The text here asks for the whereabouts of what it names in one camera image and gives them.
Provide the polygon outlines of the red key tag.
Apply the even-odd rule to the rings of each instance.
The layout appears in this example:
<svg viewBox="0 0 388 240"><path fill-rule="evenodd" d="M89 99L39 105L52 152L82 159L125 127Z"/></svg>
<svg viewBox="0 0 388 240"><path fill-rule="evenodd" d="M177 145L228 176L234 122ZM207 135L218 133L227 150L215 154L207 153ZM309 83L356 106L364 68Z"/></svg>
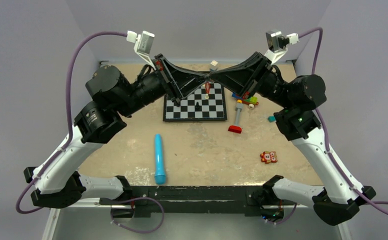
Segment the red key tag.
<svg viewBox="0 0 388 240"><path fill-rule="evenodd" d="M206 82L205 85L204 85L204 88L205 88L206 94L209 94L210 93L210 83Z"/></svg>

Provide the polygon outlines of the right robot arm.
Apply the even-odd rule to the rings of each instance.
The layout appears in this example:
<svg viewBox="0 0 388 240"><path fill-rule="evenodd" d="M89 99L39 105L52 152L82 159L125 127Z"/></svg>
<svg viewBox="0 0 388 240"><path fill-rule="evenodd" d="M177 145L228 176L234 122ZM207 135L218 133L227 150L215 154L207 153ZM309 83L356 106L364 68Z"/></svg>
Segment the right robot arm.
<svg viewBox="0 0 388 240"><path fill-rule="evenodd" d="M327 99L320 76L302 75L287 82L277 66L255 52L240 64L210 72L209 78L241 97L258 94L281 106L274 113L279 132L304 155L322 181L322 187L314 187L276 175L263 186L266 202L288 200L307 206L326 224L336 226L375 197L371 186L350 175L326 139L324 124L317 117L318 106Z"/></svg>

